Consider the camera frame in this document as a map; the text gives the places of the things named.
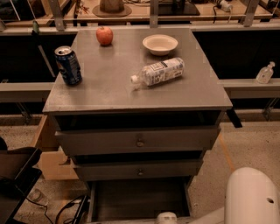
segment soda can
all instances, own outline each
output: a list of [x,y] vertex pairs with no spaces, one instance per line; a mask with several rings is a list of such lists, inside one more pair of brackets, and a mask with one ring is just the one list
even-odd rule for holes
[[55,51],[55,59],[64,82],[67,85],[76,85],[81,82],[81,67],[76,53],[70,46],[63,45]]

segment white object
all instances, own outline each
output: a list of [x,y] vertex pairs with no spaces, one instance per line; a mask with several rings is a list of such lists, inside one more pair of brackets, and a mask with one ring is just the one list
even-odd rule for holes
[[279,224],[278,195],[263,172],[244,167],[229,177],[225,206],[189,224]]
[[185,63],[181,58],[173,58],[144,66],[138,75],[131,76],[133,84],[144,83],[152,86],[159,82],[174,79],[183,74]]
[[220,1],[220,8],[225,12],[230,12],[234,7],[232,4],[228,3],[225,0]]
[[256,81],[262,84],[267,84],[270,81],[270,78],[273,74],[273,67],[275,66],[275,63],[271,61],[269,65],[263,67],[258,75],[256,76]]
[[177,216],[171,212],[160,213],[155,224],[177,224]]
[[145,38],[143,45],[150,50],[150,53],[164,56],[177,47],[178,41],[173,37],[157,34]]

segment apple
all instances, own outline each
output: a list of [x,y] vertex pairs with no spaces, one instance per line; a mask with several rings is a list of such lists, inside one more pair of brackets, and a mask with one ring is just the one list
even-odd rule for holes
[[102,26],[102,27],[97,28],[96,37],[97,37],[98,42],[102,46],[108,46],[112,43],[113,32],[109,27]]

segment small white bottle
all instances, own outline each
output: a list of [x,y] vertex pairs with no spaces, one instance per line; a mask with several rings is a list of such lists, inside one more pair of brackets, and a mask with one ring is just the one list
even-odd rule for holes
[[273,69],[272,67],[275,66],[275,63],[271,61],[269,65],[263,67],[259,74],[255,77],[256,81],[262,84],[267,84],[270,81],[270,78],[273,74]]
[[141,84],[149,87],[179,77],[183,74],[184,67],[185,63],[181,58],[160,61],[144,66],[139,74],[131,76],[131,82],[138,88]]

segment cabinet top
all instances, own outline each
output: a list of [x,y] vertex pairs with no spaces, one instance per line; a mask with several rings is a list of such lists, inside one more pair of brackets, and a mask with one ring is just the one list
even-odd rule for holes
[[[190,29],[113,27],[112,45],[101,46],[96,29],[79,30],[72,48],[83,81],[67,86],[61,74],[47,99],[44,113],[79,114],[141,110],[229,109],[232,104],[206,55]],[[167,56],[152,55],[142,41],[152,34],[166,34],[178,41]],[[181,78],[133,90],[130,76],[142,67],[180,57],[185,62]]]

